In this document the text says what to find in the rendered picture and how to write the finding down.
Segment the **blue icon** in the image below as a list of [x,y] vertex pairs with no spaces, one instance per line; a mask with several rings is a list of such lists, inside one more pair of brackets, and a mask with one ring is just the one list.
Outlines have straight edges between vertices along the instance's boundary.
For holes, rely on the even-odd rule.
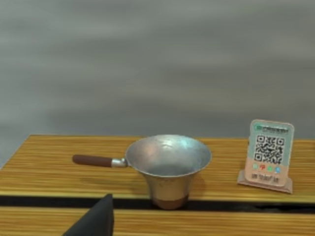
[[276,167],[276,168],[275,168],[275,173],[276,173],[276,174],[279,174],[279,173],[280,173],[280,167]]

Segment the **black object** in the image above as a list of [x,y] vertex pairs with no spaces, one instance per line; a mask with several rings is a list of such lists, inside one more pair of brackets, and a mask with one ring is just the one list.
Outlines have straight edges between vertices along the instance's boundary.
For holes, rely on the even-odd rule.
[[63,236],[112,236],[114,230],[113,195],[107,194]]

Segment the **wooden table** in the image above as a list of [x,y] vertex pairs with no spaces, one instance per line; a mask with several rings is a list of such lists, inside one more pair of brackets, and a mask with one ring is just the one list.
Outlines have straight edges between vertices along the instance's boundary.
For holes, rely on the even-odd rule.
[[[60,236],[87,209],[0,207],[0,236]],[[311,236],[314,215],[115,211],[114,236]]]
[[[147,198],[147,187],[132,168],[75,165],[75,153],[121,158],[140,137],[31,135],[0,171],[0,195]],[[195,200],[315,203],[315,141],[294,142],[289,175],[293,194],[237,185],[244,168],[246,139],[200,138],[212,151],[210,165],[198,174]]]

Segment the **pan handle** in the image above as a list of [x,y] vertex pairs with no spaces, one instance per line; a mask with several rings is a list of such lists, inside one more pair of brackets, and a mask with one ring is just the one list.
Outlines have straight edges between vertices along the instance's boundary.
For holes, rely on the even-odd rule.
[[79,165],[88,166],[102,166],[102,167],[127,167],[127,161],[125,159],[113,159],[110,157],[101,156],[89,156],[75,154],[72,157],[72,161]]

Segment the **qr code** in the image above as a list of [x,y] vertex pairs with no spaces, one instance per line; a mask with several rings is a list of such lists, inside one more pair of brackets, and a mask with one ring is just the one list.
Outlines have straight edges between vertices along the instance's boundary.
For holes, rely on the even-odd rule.
[[254,160],[271,164],[281,164],[284,154],[284,138],[257,135]]

